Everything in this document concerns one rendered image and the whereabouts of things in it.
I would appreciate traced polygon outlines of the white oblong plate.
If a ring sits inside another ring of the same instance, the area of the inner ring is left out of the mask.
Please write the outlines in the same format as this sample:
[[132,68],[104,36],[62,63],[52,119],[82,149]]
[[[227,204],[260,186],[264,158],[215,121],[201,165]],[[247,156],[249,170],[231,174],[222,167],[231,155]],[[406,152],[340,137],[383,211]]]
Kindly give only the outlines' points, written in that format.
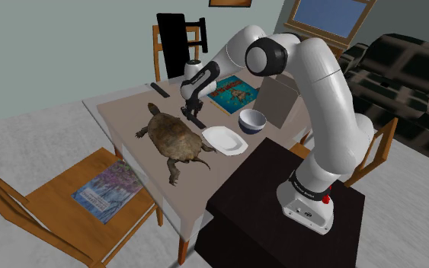
[[225,126],[212,126],[202,131],[205,140],[217,151],[227,156],[240,155],[248,143],[236,132]]

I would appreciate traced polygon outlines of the wooden chair with slatted back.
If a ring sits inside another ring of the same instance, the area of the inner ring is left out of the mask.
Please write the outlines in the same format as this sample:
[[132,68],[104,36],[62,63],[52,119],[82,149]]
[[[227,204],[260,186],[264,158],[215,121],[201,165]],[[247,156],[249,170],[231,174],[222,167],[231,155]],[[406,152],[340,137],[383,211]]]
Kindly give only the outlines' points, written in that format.
[[[188,40],[189,47],[194,48],[194,58],[199,59],[200,45],[194,45],[195,42],[200,40],[200,27],[196,23],[187,23],[186,31],[194,33],[194,38]],[[159,68],[159,53],[162,51],[162,44],[158,41],[159,28],[158,25],[152,26],[152,40],[153,40],[153,62],[155,70],[155,80],[161,81],[160,68]]]

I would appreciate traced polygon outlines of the beige wooden-legged table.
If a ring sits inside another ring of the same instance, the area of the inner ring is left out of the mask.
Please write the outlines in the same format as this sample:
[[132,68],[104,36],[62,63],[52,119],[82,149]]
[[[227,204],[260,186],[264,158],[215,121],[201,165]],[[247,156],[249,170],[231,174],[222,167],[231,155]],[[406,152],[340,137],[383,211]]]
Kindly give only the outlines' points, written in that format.
[[167,159],[161,156],[148,137],[138,139],[135,134],[152,117],[148,103],[154,103],[171,115],[181,115],[184,99],[179,92],[180,85],[179,78],[159,82],[168,97],[144,84],[91,97],[83,103],[114,144],[117,155],[139,173],[143,186],[160,208],[159,214],[166,217],[178,233],[178,264],[183,264],[194,235],[209,221],[204,214],[207,200],[265,138],[291,148],[308,132],[310,121],[302,98],[297,98],[281,128],[267,123],[259,133],[247,135],[239,128],[237,113],[227,114],[205,97],[199,120],[206,126],[231,129],[247,142],[248,147],[240,155],[202,152],[200,163],[177,164],[181,175],[177,185],[172,186],[168,182]]

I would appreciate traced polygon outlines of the purple and blue book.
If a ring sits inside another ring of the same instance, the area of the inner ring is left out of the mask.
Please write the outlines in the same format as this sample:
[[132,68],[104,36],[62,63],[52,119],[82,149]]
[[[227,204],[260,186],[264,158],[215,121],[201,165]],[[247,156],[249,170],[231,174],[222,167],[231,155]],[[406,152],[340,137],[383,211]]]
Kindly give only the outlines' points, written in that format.
[[140,190],[133,169],[118,160],[76,190],[71,197],[102,224],[107,224]]

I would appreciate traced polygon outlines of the white and blue bowl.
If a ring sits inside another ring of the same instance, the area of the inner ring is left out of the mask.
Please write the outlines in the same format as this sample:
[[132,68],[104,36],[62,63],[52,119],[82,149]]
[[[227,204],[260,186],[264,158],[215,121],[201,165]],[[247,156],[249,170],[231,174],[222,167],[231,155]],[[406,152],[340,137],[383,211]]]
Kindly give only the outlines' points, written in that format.
[[249,135],[260,132],[266,125],[266,117],[263,113],[253,110],[244,109],[239,114],[239,127]]

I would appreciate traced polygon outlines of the wooden chair with open back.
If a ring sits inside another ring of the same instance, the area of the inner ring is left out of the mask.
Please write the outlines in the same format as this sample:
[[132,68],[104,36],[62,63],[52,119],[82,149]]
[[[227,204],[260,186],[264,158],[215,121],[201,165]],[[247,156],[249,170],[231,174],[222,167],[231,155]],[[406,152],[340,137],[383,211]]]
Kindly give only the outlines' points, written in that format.
[[393,119],[375,131],[367,116],[356,113],[331,123],[314,123],[314,148],[287,181],[299,192],[320,193],[348,175],[346,185],[351,186],[387,160],[397,122]]

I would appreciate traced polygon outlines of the long black remote control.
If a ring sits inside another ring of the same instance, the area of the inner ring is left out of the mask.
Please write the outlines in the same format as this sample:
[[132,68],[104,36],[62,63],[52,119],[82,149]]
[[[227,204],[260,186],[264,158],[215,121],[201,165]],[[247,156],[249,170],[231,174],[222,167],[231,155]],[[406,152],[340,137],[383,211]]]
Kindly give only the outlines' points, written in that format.
[[152,82],[150,84],[150,86],[156,91],[158,92],[161,96],[163,96],[163,98],[168,98],[170,97],[170,94],[168,94],[166,91],[164,91],[159,85],[157,85],[155,82]]

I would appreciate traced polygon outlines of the wooden chair with wide seat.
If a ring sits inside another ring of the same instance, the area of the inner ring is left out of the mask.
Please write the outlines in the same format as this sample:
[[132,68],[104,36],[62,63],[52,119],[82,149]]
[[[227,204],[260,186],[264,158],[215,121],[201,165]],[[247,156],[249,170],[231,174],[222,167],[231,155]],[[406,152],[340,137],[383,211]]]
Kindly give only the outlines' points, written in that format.
[[163,223],[161,209],[146,190],[140,190],[107,224],[72,198],[117,159],[100,148],[26,196],[0,178],[0,214],[88,268],[106,268],[151,214]]

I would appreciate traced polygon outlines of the teal picture book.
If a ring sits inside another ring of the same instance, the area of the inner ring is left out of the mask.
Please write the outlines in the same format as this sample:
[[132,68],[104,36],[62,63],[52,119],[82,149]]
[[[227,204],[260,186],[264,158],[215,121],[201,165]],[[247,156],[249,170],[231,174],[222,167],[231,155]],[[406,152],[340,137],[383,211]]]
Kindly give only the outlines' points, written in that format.
[[219,81],[216,84],[216,90],[208,94],[208,97],[225,112],[232,114],[255,101],[258,92],[258,88],[253,88],[237,76],[232,75]]

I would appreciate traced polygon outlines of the black flat monitor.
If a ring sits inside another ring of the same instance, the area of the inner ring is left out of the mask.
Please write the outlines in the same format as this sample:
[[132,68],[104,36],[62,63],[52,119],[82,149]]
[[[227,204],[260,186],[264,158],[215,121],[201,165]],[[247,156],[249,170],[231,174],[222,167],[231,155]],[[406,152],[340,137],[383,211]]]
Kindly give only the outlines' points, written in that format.
[[162,42],[168,78],[176,78],[184,74],[184,66],[190,60],[187,38],[187,27],[200,27],[200,41],[194,45],[201,45],[203,53],[208,52],[206,38],[206,19],[200,18],[197,22],[186,22],[184,14],[158,13],[156,15],[158,29]]

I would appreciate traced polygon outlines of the dark checked sofa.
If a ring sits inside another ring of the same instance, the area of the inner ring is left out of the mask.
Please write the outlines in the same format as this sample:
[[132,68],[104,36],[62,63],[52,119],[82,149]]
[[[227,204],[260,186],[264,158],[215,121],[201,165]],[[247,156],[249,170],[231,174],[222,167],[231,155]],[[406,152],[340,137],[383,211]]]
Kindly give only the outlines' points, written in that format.
[[396,118],[395,139],[429,157],[429,42],[387,33],[355,44],[338,62],[355,111],[375,129]]

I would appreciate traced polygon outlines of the wooden framed window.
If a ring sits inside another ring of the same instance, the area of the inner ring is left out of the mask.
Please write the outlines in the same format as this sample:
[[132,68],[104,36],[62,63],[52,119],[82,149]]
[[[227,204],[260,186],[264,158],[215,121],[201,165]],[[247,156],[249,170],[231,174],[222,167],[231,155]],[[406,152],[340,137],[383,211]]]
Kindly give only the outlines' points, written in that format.
[[375,3],[376,0],[294,0],[284,26],[346,50]]

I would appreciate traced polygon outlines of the brown turtle figure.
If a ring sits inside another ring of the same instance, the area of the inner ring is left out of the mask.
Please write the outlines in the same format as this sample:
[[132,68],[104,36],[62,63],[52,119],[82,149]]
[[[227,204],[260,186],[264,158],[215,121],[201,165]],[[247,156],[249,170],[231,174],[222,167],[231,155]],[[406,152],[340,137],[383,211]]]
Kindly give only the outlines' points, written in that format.
[[174,186],[177,183],[181,173],[175,166],[179,161],[185,164],[190,161],[202,162],[210,168],[204,160],[198,158],[198,155],[202,150],[217,152],[215,148],[203,143],[201,137],[193,132],[180,117],[162,113],[154,103],[148,103],[147,107],[152,118],[147,126],[136,132],[136,138],[139,139],[148,134],[159,153],[168,159],[171,185]]

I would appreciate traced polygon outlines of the wooden framed wall picture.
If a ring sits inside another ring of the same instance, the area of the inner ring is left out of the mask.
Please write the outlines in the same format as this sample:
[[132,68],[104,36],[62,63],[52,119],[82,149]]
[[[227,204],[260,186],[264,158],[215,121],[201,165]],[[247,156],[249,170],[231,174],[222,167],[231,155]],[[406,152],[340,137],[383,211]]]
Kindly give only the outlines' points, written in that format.
[[209,0],[210,8],[250,8],[252,0]]

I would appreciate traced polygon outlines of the dark robot stand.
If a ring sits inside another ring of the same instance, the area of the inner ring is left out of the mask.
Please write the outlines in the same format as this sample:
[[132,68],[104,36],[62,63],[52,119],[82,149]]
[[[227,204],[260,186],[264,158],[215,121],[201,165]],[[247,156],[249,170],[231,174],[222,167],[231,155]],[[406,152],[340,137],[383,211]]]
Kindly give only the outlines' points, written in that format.
[[365,196],[335,181],[324,235],[289,219],[277,188],[301,161],[266,138],[208,200],[195,251],[212,268],[356,268]]

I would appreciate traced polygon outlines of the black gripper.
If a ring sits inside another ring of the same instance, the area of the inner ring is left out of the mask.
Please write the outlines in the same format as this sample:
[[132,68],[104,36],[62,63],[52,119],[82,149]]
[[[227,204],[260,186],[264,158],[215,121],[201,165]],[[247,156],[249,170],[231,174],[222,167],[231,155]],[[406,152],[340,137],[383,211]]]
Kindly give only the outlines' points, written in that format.
[[181,112],[187,119],[189,119],[190,112],[192,110],[194,110],[194,116],[197,116],[197,114],[201,111],[202,107],[203,101],[201,101],[198,97],[191,97],[190,99],[186,100],[186,107],[182,107]]

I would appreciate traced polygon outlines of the grey cardboard box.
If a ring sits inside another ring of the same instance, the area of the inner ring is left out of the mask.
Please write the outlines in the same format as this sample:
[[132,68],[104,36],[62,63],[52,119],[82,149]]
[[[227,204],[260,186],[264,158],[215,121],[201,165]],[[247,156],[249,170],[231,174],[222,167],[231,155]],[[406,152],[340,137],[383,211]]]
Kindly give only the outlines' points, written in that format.
[[279,74],[265,77],[258,91],[253,109],[264,114],[266,120],[281,129],[292,110],[299,90],[293,78]]

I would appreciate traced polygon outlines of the short black remote control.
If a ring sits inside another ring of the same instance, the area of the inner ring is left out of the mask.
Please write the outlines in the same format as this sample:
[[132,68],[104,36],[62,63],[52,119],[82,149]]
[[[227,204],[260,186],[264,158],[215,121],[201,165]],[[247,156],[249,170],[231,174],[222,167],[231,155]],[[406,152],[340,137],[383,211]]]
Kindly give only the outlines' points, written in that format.
[[199,121],[192,113],[188,113],[186,115],[186,117],[193,124],[195,124],[199,129],[205,129],[206,128],[206,126],[201,121]]

